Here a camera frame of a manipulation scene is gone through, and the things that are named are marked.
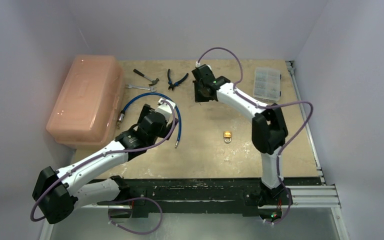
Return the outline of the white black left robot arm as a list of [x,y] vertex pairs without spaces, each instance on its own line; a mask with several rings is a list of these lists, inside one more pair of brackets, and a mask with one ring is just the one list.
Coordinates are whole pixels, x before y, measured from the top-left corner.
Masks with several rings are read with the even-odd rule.
[[176,127],[176,103],[161,98],[158,107],[144,106],[138,123],[92,155],[65,167],[43,168],[33,188],[30,220],[56,224],[74,210],[93,203],[126,203],[129,191],[120,176],[91,183],[100,174],[123,165],[167,141]]

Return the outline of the brass padlock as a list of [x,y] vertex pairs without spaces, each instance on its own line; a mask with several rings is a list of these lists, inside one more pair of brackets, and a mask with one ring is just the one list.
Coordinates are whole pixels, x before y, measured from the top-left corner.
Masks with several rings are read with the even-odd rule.
[[231,131],[225,131],[223,133],[223,140],[226,144],[231,143],[232,141],[232,132]]

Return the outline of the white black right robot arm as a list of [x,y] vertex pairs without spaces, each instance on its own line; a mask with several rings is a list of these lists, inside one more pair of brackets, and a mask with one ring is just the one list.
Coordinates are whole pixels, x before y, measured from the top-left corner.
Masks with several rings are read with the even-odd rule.
[[207,64],[196,63],[192,74],[195,102],[224,103],[250,121],[251,141],[261,154],[260,196],[264,202],[274,203],[285,190],[281,152],[289,132],[282,110],[250,97],[224,76],[215,77]]

